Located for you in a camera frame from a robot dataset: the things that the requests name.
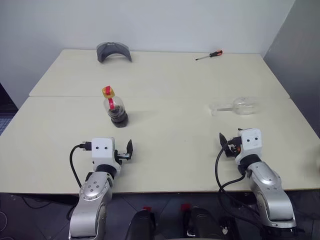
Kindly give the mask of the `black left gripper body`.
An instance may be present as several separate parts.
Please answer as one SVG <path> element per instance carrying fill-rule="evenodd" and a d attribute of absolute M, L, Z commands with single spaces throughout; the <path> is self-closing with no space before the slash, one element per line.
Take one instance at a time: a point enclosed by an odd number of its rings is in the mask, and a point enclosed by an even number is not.
<path fill-rule="evenodd" d="M 132 157 L 132 153 L 131 152 L 126 152 L 126 153 L 121 153 L 118 152 L 117 150 L 114 151 L 114 159 L 116 162 L 120 162 L 122 160 L 130 160 Z"/>

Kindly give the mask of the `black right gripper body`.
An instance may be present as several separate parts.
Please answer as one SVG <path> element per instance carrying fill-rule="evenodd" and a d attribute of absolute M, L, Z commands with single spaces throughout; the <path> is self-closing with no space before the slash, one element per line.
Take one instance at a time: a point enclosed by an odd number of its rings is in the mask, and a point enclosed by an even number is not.
<path fill-rule="evenodd" d="M 224 151 L 227 158 L 236 157 L 241 152 L 242 139 L 240 136 L 233 137 L 227 142 L 227 148 Z"/>

